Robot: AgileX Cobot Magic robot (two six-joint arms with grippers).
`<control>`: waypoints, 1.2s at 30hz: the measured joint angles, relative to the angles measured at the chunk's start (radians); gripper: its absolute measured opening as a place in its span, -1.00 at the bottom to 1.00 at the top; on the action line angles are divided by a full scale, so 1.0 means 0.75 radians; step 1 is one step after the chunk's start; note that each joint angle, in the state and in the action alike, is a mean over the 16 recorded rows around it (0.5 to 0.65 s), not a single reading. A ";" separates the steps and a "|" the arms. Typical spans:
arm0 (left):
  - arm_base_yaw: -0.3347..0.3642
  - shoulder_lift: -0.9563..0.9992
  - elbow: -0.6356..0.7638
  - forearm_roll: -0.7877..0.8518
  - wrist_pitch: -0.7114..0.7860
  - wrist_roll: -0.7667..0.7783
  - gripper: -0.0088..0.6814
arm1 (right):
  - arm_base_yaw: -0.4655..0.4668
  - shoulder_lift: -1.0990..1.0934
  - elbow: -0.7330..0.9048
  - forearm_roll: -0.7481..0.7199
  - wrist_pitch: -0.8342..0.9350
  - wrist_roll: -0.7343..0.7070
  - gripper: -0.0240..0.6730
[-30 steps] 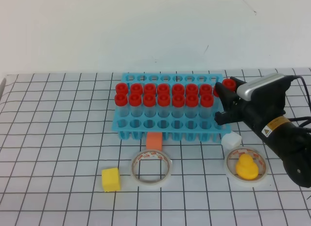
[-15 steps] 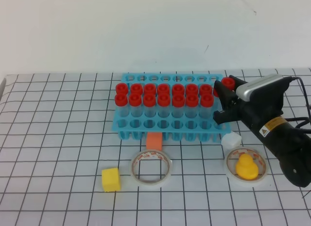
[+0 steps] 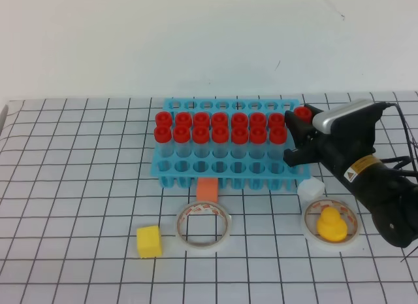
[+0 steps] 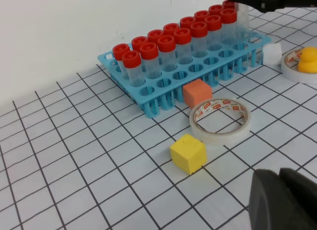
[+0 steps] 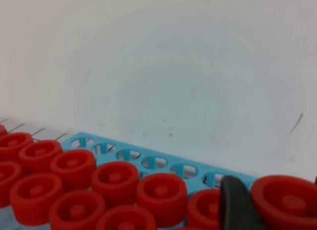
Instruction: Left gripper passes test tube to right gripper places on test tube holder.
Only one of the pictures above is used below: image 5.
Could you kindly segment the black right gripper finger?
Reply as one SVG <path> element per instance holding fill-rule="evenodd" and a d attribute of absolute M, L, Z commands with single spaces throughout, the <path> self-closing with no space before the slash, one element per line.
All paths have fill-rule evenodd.
<path fill-rule="evenodd" d="M 265 230 L 245 184 L 235 176 L 220 183 L 218 222 L 221 230 Z"/>

